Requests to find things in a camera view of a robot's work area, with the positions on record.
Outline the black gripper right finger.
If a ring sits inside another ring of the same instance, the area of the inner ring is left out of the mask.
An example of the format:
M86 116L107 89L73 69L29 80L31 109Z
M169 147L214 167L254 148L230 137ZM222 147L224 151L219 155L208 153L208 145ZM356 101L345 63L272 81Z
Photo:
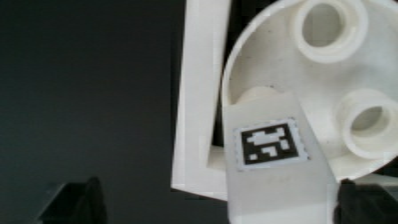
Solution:
M398 186L342 181L334 224L398 224Z

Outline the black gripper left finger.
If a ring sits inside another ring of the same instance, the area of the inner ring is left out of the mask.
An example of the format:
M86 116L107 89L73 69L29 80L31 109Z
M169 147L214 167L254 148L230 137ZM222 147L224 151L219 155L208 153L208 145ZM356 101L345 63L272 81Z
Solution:
M66 183L39 213L38 224L109 224L103 187L98 177Z

